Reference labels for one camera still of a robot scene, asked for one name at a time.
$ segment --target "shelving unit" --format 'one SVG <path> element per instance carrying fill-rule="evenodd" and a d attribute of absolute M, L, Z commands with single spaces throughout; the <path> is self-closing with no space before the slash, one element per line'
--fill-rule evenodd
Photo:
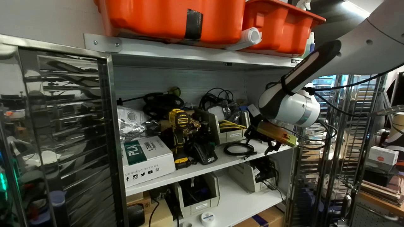
<path fill-rule="evenodd" d="M 230 52 L 94 34 L 84 34 L 84 43 L 87 49 L 112 56 L 115 93 L 122 98 L 164 91 L 176 85 L 182 90 L 180 97 L 189 103 L 198 103 L 200 95 L 212 87 L 226 87 L 236 98 L 257 103 L 267 82 L 277 81 L 300 62 L 299 57 L 293 56 Z M 127 106 L 141 109 L 140 103 Z M 240 223 L 281 202 L 277 190 L 247 193 L 227 177 L 226 168 L 265 156 L 267 144 L 254 140 L 250 144 L 257 151 L 256 155 L 247 159 L 243 155 L 231 156 L 223 153 L 223 146 L 216 146 L 214 163 L 192 165 L 150 182 L 127 187 L 126 197 L 214 172 L 219 178 L 221 197 L 218 207 L 211 209 L 217 217 L 213 226 L 227 227 Z M 279 151 L 269 153 L 277 161 L 279 190 L 285 193 L 289 192 L 290 182 L 293 153 L 286 153 L 290 150 L 289 146 L 281 146 Z M 180 222 L 202 226 L 199 214 Z"/>
<path fill-rule="evenodd" d="M 247 219 L 281 202 L 277 190 L 264 190 L 259 193 L 247 193 L 224 170 L 216 173 L 218 178 L 219 199 L 218 207 L 209 212 L 214 214 L 212 226 L 228 227 Z M 203 227 L 200 214 L 180 219 L 180 223 L 192 223 L 192 227 Z"/>
<path fill-rule="evenodd" d="M 180 44 L 166 44 L 137 39 L 125 39 L 84 34 L 86 48 L 97 52 L 118 54 L 120 57 L 154 57 L 163 59 L 187 59 L 199 62 L 240 63 L 266 67 L 294 67 L 300 62 L 299 57 L 284 54 L 256 54 L 245 52 L 230 52 L 224 49 L 200 48 Z"/>
<path fill-rule="evenodd" d="M 150 190 L 153 188 L 159 188 L 163 185 L 168 185 L 168 184 L 173 184 L 175 182 L 180 182 L 188 178 L 193 178 L 193 177 L 198 177 L 198 175 L 203 175 L 207 173 L 212 173 L 212 172 L 217 172 L 232 165 L 237 165 L 245 161 L 250 161 L 254 159 L 259 159 L 264 156 L 265 149 L 266 149 L 266 144 L 251 140 L 250 144 L 255 148 L 256 150 L 256 155 L 248 156 L 247 159 L 243 159 L 243 156 L 230 156 L 223 154 L 223 146 L 216 146 L 214 151 L 217 155 L 217 160 L 209 165 L 192 165 L 189 168 L 184 168 L 184 169 L 179 169 L 171 174 L 164 175 L 161 178 L 156 178 L 154 180 L 150 182 L 145 182 L 134 187 L 127 187 L 126 188 L 126 197 L 136 194 L 136 193 L 141 193 L 145 190 Z M 269 153 L 269 155 L 276 154 L 276 153 L 281 153 L 285 150 L 290 150 L 289 146 L 281 146 L 277 151 L 272 151 Z"/>

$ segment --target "metal grate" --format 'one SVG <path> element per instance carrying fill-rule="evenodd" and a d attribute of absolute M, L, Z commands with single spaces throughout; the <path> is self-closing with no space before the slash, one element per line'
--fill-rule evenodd
<path fill-rule="evenodd" d="M 123 203 L 106 59 L 19 48 L 14 64 L 21 74 L 0 71 L 0 78 L 22 85 L 6 93 L 22 105 L 0 100 L 0 106 L 22 115 L 0 121 L 0 141 L 9 143 L 17 159 L 14 172 L 19 179 L 7 180 L 19 188 L 12 193 L 20 202 L 10 204 L 19 211 L 19 225 L 31 226 L 28 194 L 35 193 L 40 212 L 50 216 L 46 226 L 121 226 Z M 52 199 L 55 193 L 63 194 L 58 204 Z"/>
<path fill-rule="evenodd" d="M 368 76 L 327 76 L 313 81 L 313 85 L 315 88 L 327 88 L 366 78 Z M 338 219 L 349 219 L 352 209 L 346 199 L 347 196 L 355 197 L 352 192 L 360 184 L 366 151 L 365 140 L 368 138 L 371 124 L 368 116 L 373 110 L 381 82 L 375 80 L 338 91 L 318 92 L 339 110 L 355 116 L 342 115 L 319 100 L 320 117 L 337 130 L 337 136 L 333 139 L 324 136 L 327 124 L 315 126 L 318 135 L 305 131 L 305 136 L 299 136 L 289 225 L 328 226 Z"/>

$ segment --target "orange plastic bin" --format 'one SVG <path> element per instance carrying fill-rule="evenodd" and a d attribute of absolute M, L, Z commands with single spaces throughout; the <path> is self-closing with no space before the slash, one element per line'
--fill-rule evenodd
<path fill-rule="evenodd" d="M 106 33 L 232 44 L 241 38 L 245 0 L 94 0 Z"/>
<path fill-rule="evenodd" d="M 257 28 L 262 40 L 250 49 L 303 54 L 313 28 L 325 19 L 279 0 L 250 0 L 243 14 L 243 29 Z"/>

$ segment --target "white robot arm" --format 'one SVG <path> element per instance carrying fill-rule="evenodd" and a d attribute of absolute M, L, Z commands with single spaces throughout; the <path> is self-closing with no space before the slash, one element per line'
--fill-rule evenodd
<path fill-rule="evenodd" d="M 366 20 L 305 57 L 260 97 L 265 119 L 309 126 L 319 105 L 301 88 L 319 76 L 373 74 L 404 64 L 404 1 L 385 0 Z"/>

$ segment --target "storage shelf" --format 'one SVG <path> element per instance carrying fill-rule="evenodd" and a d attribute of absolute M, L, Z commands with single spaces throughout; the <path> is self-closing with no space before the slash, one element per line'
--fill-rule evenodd
<path fill-rule="evenodd" d="M 266 67 L 294 67 L 300 58 L 291 56 L 267 56 L 193 45 L 165 44 L 139 39 L 126 39 L 84 34 L 86 48 L 113 56 L 154 57 L 160 59 L 184 59 L 202 62 L 240 63 Z"/>
<path fill-rule="evenodd" d="M 243 159 L 243 155 L 231 156 L 223 153 L 223 146 L 216 146 L 214 151 L 217 155 L 217 160 L 214 163 L 208 165 L 200 165 L 200 164 L 190 165 L 188 168 L 179 169 L 171 174 L 153 179 L 150 182 L 144 182 L 137 185 L 126 187 L 126 197 L 265 156 L 264 153 L 265 153 L 265 149 L 267 148 L 266 144 L 259 143 L 255 140 L 251 140 L 250 144 L 255 148 L 257 153 L 256 155 L 251 155 L 247 159 Z M 269 155 L 281 153 L 289 149 L 290 146 L 280 146 L 277 151 L 269 153 Z"/>
<path fill-rule="evenodd" d="M 218 178 L 221 197 L 218 207 L 209 209 L 214 214 L 214 223 L 212 226 L 235 226 L 281 202 L 277 190 L 247 193 L 226 172 L 218 172 L 216 177 Z M 203 227 L 200 214 L 183 218 L 180 223 L 183 226 L 187 226 L 184 223 L 192 223 L 192 227 Z"/>

